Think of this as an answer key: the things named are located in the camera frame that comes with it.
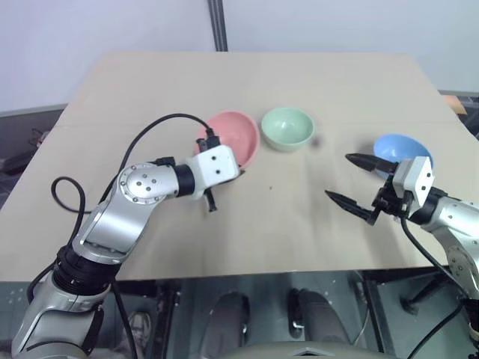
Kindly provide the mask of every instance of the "green bowl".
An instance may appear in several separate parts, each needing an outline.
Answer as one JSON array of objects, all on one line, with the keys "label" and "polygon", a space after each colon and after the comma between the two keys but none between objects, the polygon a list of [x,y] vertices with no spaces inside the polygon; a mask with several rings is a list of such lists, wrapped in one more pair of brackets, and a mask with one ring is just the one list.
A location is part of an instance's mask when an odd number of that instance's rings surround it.
[{"label": "green bowl", "polygon": [[261,132],[275,150],[293,152],[311,139],[314,121],[297,108],[274,108],[264,115]]}]

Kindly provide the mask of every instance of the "table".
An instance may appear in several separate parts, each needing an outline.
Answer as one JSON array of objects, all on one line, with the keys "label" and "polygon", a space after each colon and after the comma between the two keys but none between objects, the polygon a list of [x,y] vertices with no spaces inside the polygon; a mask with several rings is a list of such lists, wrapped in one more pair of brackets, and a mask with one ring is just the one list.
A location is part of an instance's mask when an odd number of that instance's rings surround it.
[{"label": "table", "polygon": [[[80,181],[90,209],[130,141],[156,118],[230,109],[259,122],[279,106],[313,116],[319,146],[279,153],[262,141],[243,176],[213,189],[218,212],[202,200],[162,203],[119,279],[428,266],[392,217],[370,227],[323,193],[368,206],[382,180],[344,154],[370,151],[385,133],[424,143],[435,186],[479,200],[479,144],[406,55],[115,52],[91,70],[1,210],[0,280],[32,279],[67,241],[75,218],[51,198],[54,178]],[[130,163],[190,156],[197,131],[185,119],[164,123]],[[68,184],[59,194],[77,205]],[[445,263],[439,243],[411,229]]]}]

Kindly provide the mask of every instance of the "pink bowl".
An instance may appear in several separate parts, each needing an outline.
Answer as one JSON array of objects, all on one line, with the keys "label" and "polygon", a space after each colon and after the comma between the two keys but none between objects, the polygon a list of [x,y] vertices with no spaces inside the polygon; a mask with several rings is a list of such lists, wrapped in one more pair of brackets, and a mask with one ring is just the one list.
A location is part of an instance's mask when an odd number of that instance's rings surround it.
[{"label": "pink bowl", "polygon": [[[231,147],[241,168],[246,168],[256,154],[260,143],[260,132],[256,123],[247,115],[237,111],[225,111],[210,118],[207,123],[219,136],[222,144]],[[201,129],[198,138],[206,138]]]}]

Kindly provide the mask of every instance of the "shoe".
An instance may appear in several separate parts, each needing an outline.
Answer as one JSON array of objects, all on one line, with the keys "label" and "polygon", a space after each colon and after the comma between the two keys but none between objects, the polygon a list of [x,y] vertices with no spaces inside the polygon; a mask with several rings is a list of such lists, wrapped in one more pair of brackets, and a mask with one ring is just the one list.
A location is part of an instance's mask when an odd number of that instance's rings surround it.
[{"label": "shoe", "polygon": [[129,326],[132,329],[133,339],[144,350],[147,347],[151,334],[150,314],[145,312],[133,312],[128,317]]}]

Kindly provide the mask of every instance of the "silver robotic arm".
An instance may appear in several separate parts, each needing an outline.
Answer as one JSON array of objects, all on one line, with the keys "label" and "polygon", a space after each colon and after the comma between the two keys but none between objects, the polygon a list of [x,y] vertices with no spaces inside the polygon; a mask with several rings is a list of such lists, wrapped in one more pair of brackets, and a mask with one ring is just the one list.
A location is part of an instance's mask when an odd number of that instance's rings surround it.
[{"label": "silver robotic arm", "polygon": [[173,197],[198,199],[239,172],[233,151],[224,145],[206,149],[181,165],[170,160],[123,169],[110,198],[58,252],[54,269],[36,292],[13,339],[12,355],[85,358],[97,340],[103,299],[156,206]]},{"label": "silver robotic arm", "polygon": [[[445,274],[466,297],[463,302],[469,316],[471,338],[479,342],[479,206],[449,197],[433,187],[434,175],[429,157],[416,157],[399,163],[360,153],[346,155],[346,158],[366,171],[388,174],[385,185],[373,201],[374,210],[361,208],[342,194],[326,191],[327,195],[341,208],[371,225],[383,211],[401,218],[405,232],[409,232],[406,226],[406,220],[409,220],[432,233],[448,259],[451,273],[445,271]],[[416,247],[440,267],[420,244]]]}]

